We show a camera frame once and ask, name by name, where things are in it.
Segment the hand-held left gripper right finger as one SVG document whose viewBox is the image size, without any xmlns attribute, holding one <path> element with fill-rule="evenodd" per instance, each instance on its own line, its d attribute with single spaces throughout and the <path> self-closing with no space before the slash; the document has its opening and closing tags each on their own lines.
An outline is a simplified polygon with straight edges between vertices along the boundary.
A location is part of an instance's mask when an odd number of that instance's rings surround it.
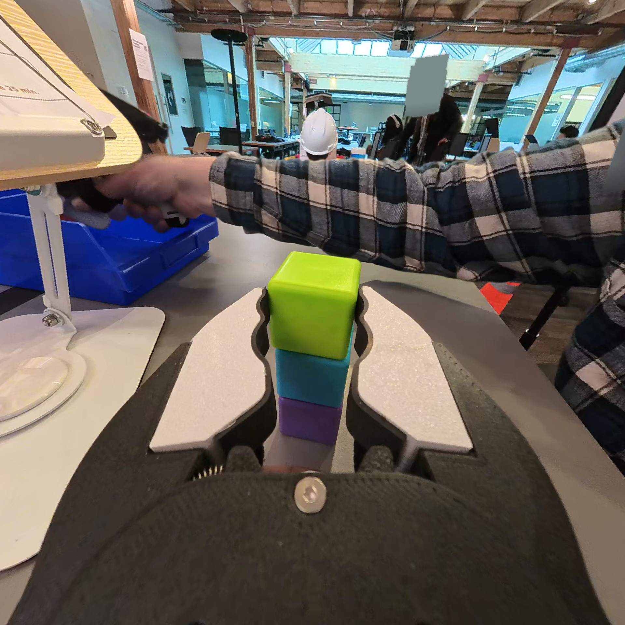
<svg viewBox="0 0 625 625">
<path fill-rule="evenodd" d="M 433 341 L 370 285 L 358 293 L 347 428 L 360 451 L 385 446 L 396 462 L 421 451 L 467 455 L 473 442 Z"/>
</svg>

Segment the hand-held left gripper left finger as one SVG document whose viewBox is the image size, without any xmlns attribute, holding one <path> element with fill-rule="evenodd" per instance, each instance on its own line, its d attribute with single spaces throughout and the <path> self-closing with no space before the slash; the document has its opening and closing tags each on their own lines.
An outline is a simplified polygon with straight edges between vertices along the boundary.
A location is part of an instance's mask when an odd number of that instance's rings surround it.
<svg viewBox="0 0 625 625">
<path fill-rule="evenodd" d="M 246 446 L 258 459 L 277 423 L 268 291 L 254 288 L 193 337 L 149 449 L 202 449 L 225 457 Z"/>
</svg>

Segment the cyan cube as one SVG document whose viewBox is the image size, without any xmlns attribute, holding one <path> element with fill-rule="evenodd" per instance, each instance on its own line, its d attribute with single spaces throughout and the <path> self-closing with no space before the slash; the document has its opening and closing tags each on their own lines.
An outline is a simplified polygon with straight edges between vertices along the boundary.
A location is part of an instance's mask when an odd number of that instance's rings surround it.
<svg viewBox="0 0 625 625">
<path fill-rule="evenodd" d="M 342 359 L 276 349 L 278 395 L 330 408 L 342 406 L 352 343 L 351 336 Z"/>
</svg>

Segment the purple cube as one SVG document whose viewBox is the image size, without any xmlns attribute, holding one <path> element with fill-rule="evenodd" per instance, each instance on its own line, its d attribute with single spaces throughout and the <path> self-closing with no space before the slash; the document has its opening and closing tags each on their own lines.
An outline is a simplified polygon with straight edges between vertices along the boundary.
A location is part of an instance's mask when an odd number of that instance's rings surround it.
<svg viewBox="0 0 625 625">
<path fill-rule="evenodd" d="M 282 435 L 327 446 L 335 445 L 342 408 L 280 396 L 278 412 L 279 431 Z"/>
</svg>

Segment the lime green cube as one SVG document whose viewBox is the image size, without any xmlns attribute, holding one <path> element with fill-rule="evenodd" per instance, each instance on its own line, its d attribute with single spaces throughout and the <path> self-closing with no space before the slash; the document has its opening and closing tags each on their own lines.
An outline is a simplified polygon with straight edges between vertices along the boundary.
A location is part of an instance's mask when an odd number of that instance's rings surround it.
<svg viewBox="0 0 625 625">
<path fill-rule="evenodd" d="M 268 283 L 271 344 L 284 351 L 344 359 L 360 277 L 356 259 L 289 254 Z"/>
</svg>

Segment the blue plastic bin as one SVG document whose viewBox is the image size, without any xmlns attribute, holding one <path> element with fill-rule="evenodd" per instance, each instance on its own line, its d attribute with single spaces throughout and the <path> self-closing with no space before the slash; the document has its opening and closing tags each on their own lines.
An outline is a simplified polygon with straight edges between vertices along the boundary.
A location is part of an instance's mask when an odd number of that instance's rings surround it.
<svg viewBox="0 0 625 625">
<path fill-rule="evenodd" d="M 75 298 L 129 306 L 209 250 L 217 219 L 201 216 L 158 233 L 127 218 L 104 230 L 61 221 L 69 292 Z M 1 192 L 1 285 L 43 291 L 27 195 Z"/>
</svg>

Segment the person's right forearm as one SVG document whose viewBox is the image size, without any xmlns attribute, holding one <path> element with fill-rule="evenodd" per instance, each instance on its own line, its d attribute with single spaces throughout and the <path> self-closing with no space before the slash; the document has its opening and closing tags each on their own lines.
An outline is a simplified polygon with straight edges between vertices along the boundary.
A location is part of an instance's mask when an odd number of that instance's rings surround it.
<svg viewBox="0 0 625 625">
<path fill-rule="evenodd" d="M 231 153 L 210 168 L 211 197 L 247 233 L 399 271 L 598 287 L 624 255 L 624 192 L 604 186 L 623 130 L 416 169 Z"/>
</svg>

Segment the grey desk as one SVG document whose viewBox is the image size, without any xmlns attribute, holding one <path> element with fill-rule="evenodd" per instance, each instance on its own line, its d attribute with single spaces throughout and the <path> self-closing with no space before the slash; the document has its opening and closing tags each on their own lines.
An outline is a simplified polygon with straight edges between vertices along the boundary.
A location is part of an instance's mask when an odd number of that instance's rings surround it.
<svg viewBox="0 0 625 625">
<path fill-rule="evenodd" d="M 624 477 L 470 283 L 363 264 L 429 335 L 473 442 L 335 448 L 271 434 L 152 452 L 193 337 L 292 251 L 220 225 L 164 309 L 152 375 L 81 460 L 9 624 L 623 624 Z"/>
</svg>

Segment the wooden pillar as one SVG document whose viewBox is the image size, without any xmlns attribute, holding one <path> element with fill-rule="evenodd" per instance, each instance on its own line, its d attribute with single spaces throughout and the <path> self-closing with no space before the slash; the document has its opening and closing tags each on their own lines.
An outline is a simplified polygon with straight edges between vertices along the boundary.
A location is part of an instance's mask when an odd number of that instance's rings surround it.
<svg viewBox="0 0 625 625">
<path fill-rule="evenodd" d="M 122 50 L 128 67 L 131 85 L 137 102 L 137 107 L 148 114 L 155 121 L 161 122 L 160 111 L 154 92 L 154 81 L 139 79 L 134 61 L 129 29 L 141 33 L 134 1 L 110 1 L 114 19 L 118 28 Z"/>
</svg>

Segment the black floor lamp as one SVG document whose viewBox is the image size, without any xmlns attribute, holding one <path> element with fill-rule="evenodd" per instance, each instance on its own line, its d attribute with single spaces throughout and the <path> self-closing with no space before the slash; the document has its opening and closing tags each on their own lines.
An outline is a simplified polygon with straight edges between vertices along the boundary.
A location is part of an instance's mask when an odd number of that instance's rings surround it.
<svg viewBox="0 0 625 625">
<path fill-rule="evenodd" d="M 238 104 L 238 85 L 237 85 L 237 79 L 236 79 L 236 69 L 235 69 L 233 48 L 234 48 L 234 44 L 237 44 L 237 45 L 245 44 L 248 40 L 248 36 L 244 32 L 237 31 L 235 29 L 230 29 L 230 28 L 213 29 L 211 31 L 211 36 L 215 40 L 221 41 L 228 45 L 230 74 L 231 74 L 231 82 L 232 82 L 232 97 L 233 97 L 235 120 L 236 120 L 236 138 L 238 141 L 238 152 L 240 155 L 243 155 L 243 140 L 241 136 L 241 123 L 240 123 L 239 104 Z"/>
</svg>

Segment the printed instruction sheet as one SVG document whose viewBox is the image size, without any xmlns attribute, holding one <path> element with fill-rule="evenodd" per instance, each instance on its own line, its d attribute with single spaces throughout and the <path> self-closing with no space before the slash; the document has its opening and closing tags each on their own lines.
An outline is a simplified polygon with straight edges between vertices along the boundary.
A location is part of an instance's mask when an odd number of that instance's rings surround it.
<svg viewBox="0 0 625 625">
<path fill-rule="evenodd" d="M 103 137 L 114 114 L 90 104 L 1 19 L 1 136 Z"/>
</svg>

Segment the red floor marker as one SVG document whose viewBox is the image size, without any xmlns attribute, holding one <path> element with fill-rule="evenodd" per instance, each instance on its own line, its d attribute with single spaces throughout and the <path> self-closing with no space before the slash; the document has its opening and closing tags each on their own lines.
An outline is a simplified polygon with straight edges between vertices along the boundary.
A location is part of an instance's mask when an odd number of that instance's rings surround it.
<svg viewBox="0 0 625 625">
<path fill-rule="evenodd" d="M 488 282 L 479 290 L 494 311 L 501 315 L 519 286 L 520 283 L 510 281 L 504 283 Z"/>
</svg>

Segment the white hard hat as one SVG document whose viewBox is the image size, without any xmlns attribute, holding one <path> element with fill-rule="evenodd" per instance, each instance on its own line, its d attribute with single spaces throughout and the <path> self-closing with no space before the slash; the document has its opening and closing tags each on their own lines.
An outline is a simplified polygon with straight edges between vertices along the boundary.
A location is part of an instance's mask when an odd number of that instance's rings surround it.
<svg viewBox="0 0 625 625">
<path fill-rule="evenodd" d="M 301 160 L 334 160 L 337 157 L 336 122 L 323 107 L 308 114 L 299 139 Z"/>
</svg>

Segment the person's plaid shirt torso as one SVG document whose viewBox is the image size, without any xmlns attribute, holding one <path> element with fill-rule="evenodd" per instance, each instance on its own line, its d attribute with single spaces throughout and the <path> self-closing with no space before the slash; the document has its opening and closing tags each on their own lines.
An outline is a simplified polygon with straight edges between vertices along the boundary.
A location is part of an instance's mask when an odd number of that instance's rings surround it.
<svg viewBox="0 0 625 625">
<path fill-rule="evenodd" d="M 624 472 L 624 245 L 605 269 L 598 302 L 576 327 L 554 383 Z"/>
</svg>

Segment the white wall notice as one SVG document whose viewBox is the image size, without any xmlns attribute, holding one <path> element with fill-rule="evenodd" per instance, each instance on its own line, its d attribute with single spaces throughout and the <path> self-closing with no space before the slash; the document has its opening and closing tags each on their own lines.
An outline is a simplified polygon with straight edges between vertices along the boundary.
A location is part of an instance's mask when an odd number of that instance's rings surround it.
<svg viewBox="0 0 625 625">
<path fill-rule="evenodd" d="M 154 75 L 152 70 L 151 53 L 145 35 L 134 29 L 129 29 L 129 35 L 131 38 L 134 61 L 139 79 L 153 82 Z"/>
</svg>

